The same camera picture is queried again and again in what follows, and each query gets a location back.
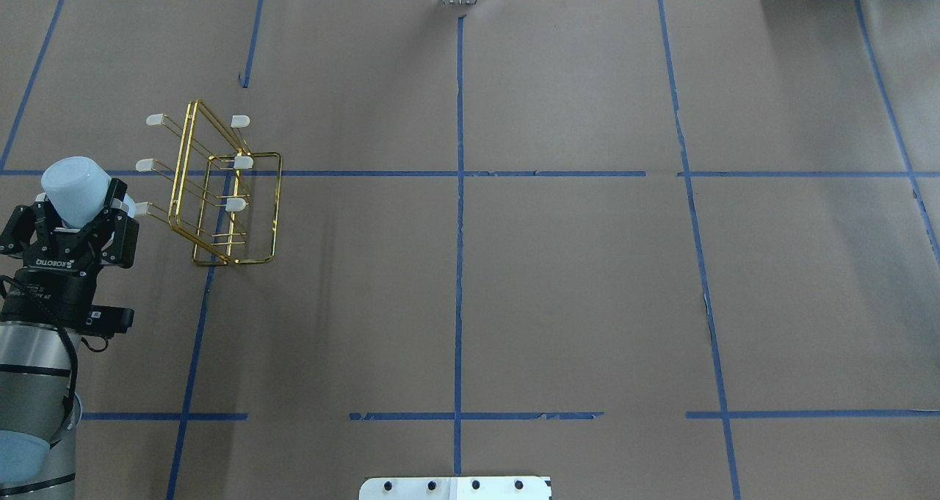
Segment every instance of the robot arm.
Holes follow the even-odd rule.
[[[126,199],[127,185],[85,158],[57,162],[74,173],[57,189],[59,211],[41,193],[32,206],[17,206],[0,233],[0,253],[23,260],[0,310],[0,498],[66,499],[74,496],[75,427],[81,407],[75,396],[82,336],[105,340],[126,333],[134,311],[93,305],[98,273],[105,265],[128,269],[137,249],[137,221]],[[93,202],[81,198],[88,182],[98,187]],[[68,189],[82,186],[84,189]]]

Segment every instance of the white peg cap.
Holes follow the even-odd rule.
[[[246,206],[248,206],[248,202],[241,197],[229,197],[225,200],[226,212],[241,212]]]
[[[251,124],[251,118],[248,115],[232,115],[232,128],[247,128]]]
[[[254,165],[255,159],[248,155],[235,155],[235,160],[232,161],[233,170],[249,170]]]
[[[137,161],[137,165],[134,166],[134,169],[139,173],[152,172],[155,166],[155,161],[153,159],[141,159]]]

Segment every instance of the cable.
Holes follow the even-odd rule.
[[[42,300],[38,299],[32,291],[26,288],[19,280],[14,280],[10,276],[0,276],[0,282],[9,283],[11,286],[20,289],[20,292],[23,295],[26,295],[26,298],[33,302],[33,305],[36,305],[43,313],[49,316],[51,320],[51,325],[56,328],[56,334],[59,339],[62,341],[62,346],[65,347],[66,353],[68,354],[68,363],[71,367],[70,376],[68,376],[68,398],[65,403],[65,419],[68,419],[68,416],[73,412],[75,406],[75,385],[78,383],[78,352],[75,352],[75,346],[71,343],[71,339],[68,338],[68,332],[65,328],[62,327],[62,324],[59,323],[58,318],[54,315],[53,312],[46,307],[45,303]]]
[[[82,344],[84,344],[84,346],[87,347],[90,352],[101,353],[104,352],[105,349],[108,349],[108,346],[111,346],[111,341],[108,339],[101,337],[101,340],[104,340],[104,347],[101,349],[95,349],[95,347],[91,347],[91,344],[88,344],[88,340],[85,340],[84,336],[82,337]]]

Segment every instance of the table surface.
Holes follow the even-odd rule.
[[[0,4],[4,209],[70,155],[165,203],[195,98],[285,159],[272,263],[142,220],[101,275],[80,498],[940,490],[940,4]]]

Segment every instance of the white cup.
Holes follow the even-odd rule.
[[[95,219],[104,206],[111,176],[87,156],[70,156],[49,166],[43,173],[43,191],[62,221],[70,228],[81,228]],[[134,205],[127,195],[124,202]]]

